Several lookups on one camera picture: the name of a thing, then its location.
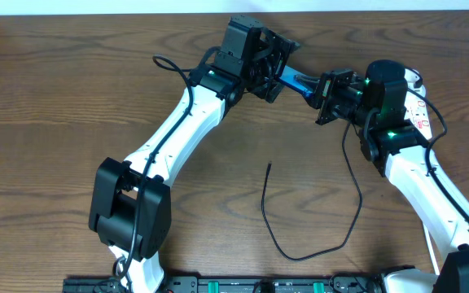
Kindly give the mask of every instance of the white cable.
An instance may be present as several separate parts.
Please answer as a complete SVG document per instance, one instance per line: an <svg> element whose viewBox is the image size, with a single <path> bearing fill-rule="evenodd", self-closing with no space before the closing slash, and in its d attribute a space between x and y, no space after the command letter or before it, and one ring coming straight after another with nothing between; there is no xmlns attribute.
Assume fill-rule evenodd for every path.
<svg viewBox="0 0 469 293"><path fill-rule="evenodd" d="M437 276L439 276L439 265L437 265L436 254L433 252L432 241L430 240L430 234L428 228L423 223L424 238L427 240L428 252L430 253L430 259L432 260L433 270Z"/></svg>

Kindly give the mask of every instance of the white wall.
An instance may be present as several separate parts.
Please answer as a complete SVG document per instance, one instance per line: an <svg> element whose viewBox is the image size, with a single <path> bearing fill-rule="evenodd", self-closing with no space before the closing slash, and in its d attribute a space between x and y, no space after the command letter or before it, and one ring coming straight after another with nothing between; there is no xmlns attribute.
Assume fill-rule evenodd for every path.
<svg viewBox="0 0 469 293"><path fill-rule="evenodd" d="M0 15L469 10L469 0L0 0Z"/></svg>

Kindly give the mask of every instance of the wooden table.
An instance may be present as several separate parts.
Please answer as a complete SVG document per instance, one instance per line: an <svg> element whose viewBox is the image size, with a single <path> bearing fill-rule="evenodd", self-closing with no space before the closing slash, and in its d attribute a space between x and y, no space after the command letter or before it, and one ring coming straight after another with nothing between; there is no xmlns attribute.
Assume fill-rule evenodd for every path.
<svg viewBox="0 0 469 293"><path fill-rule="evenodd" d="M424 76L449 125L438 158L469 198L469 12L255 15L303 48L290 65L318 75L366 70L396 59ZM95 170L122 160L160 126L184 84L157 68L162 53L194 67L220 45L228 15L0 17L0 291L59 292L70 275L108 275L114 258L87 227ZM247 96L199 144L172 190L173 225L160 260L203 275L322 275L410 264L432 269L421 222L349 135L364 205L357 206L341 154L344 122L320 127L317 112L285 90L274 104ZM437 120L434 131L440 131Z"/></svg>

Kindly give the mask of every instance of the white card with red markings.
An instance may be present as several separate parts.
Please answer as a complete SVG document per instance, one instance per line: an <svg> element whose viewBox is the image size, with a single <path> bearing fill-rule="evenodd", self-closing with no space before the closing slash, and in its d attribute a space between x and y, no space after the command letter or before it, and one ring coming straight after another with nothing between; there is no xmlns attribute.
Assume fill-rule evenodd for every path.
<svg viewBox="0 0 469 293"><path fill-rule="evenodd" d="M414 89L414 91L418 94L421 94L423 97L426 95L424 85L419 89ZM426 139L432 138L432 129L430 128L430 118L428 117L427 104L411 92L407 92L405 107L405 120L410 119L412 124Z"/></svg>

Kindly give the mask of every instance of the brown wood surface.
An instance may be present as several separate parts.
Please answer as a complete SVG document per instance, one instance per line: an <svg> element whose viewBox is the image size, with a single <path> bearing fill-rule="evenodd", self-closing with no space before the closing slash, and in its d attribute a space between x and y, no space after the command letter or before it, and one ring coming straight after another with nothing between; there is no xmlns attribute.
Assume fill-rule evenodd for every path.
<svg viewBox="0 0 469 293"><path fill-rule="evenodd" d="M423 73L428 97L449 125L435 145L469 198L469 12L346 12L256 15L303 48L290 65L318 75L364 72L396 59ZM122 160L160 126L180 99L178 75L151 62L163 53L193 67L219 45L228 15L0 17L0 291L59 292L69 275L107 275L111 253L87 227L95 170ZM357 206L341 154L344 123L320 127L302 98L274 104L245 97L198 145L173 190L173 225L160 251L165 268L203 275L320 275L377 272L394 265L430 271L421 222L365 161L354 135L347 150L364 204ZM439 131L437 120L432 121Z"/></svg>

